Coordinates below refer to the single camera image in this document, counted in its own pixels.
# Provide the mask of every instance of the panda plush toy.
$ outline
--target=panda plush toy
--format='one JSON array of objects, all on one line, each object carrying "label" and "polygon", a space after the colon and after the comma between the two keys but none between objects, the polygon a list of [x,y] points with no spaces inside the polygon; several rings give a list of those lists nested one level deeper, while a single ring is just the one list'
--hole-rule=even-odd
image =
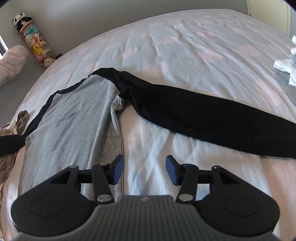
[{"label": "panda plush toy", "polygon": [[13,19],[13,24],[17,27],[17,30],[20,31],[22,27],[29,21],[31,21],[31,17],[27,17],[24,12],[20,12]]}]

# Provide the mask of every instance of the window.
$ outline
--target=window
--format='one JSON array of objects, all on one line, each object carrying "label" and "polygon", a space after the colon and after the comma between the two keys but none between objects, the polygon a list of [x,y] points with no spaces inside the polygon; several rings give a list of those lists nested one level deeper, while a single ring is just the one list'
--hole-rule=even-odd
[{"label": "window", "polygon": [[4,55],[4,53],[8,50],[6,44],[4,43],[1,35],[0,35],[0,58]]}]

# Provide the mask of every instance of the white bedsheet with pink pattern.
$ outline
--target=white bedsheet with pink pattern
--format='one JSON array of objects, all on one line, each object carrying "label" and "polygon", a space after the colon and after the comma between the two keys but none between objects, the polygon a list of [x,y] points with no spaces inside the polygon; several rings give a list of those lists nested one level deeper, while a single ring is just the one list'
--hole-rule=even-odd
[{"label": "white bedsheet with pink pattern", "polygon": [[[151,83],[235,100],[296,122],[296,106],[273,68],[292,47],[287,36],[233,10],[156,16],[101,34],[65,54],[39,78],[16,113],[28,110],[32,120],[56,90],[100,67],[114,67]],[[140,118],[129,105],[119,119],[125,194],[175,197],[178,187],[172,186],[165,171],[168,154],[201,169],[221,165],[278,202],[281,217],[275,235],[283,241],[296,236],[295,160],[260,157],[172,133]],[[6,241],[16,235],[9,208],[17,197],[23,155],[24,148],[4,187],[0,221]],[[208,186],[201,185],[197,196],[208,192]]]}]

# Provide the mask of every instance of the stuffed animal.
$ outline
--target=stuffed animal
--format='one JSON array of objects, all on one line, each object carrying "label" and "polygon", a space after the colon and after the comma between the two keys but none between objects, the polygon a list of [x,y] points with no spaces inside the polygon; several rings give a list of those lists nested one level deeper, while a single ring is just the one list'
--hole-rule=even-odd
[{"label": "stuffed animal", "polygon": [[34,55],[40,55],[42,54],[43,49],[41,48],[40,41],[38,41],[34,46],[33,46],[33,52]]},{"label": "stuffed animal", "polygon": [[36,40],[32,39],[32,42],[28,45],[30,48],[32,48],[36,44]]},{"label": "stuffed animal", "polygon": [[13,24],[17,27],[17,30],[20,31],[22,27],[31,20],[31,17],[27,17],[24,12],[20,12],[14,17]]},{"label": "stuffed animal", "polygon": [[43,48],[48,48],[48,45],[45,41],[40,41],[40,45],[43,47]]},{"label": "stuffed animal", "polygon": [[25,29],[26,34],[34,34],[34,33],[37,33],[38,31],[39,31],[38,28],[32,24],[29,24]]},{"label": "stuffed animal", "polygon": [[42,55],[34,55],[38,62],[42,62],[44,60]]},{"label": "stuffed animal", "polygon": [[26,41],[26,43],[27,43],[27,45],[29,45],[30,43],[32,43],[32,38],[33,38],[33,36],[31,35],[31,34],[29,34],[29,35],[27,35],[26,37],[25,37],[25,41]]},{"label": "stuffed animal", "polygon": [[49,67],[55,60],[52,58],[47,58],[44,60],[44,67]]},{"label": "stuffed animal", "polygon": [[36,41],[41,41],[43,40],[42,37],[40,37],[39,33],[35,33],[35,34],[30,34]]},{"label": "stuffed animal", "polygon": [[41,55],[46,58],[47,53],[49,52],[49,49],[45,49],[42,51]]}]

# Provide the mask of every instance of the pillow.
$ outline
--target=pillow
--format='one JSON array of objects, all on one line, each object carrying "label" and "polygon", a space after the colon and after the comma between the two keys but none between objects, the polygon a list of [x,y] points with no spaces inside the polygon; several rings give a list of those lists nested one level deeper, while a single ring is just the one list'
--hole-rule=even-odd
[{"label": "pillow", "polygon": [[13,80],[24,68],[29,57],[29,51],[21,45],[7,50],[0,59],[0,87]]}]

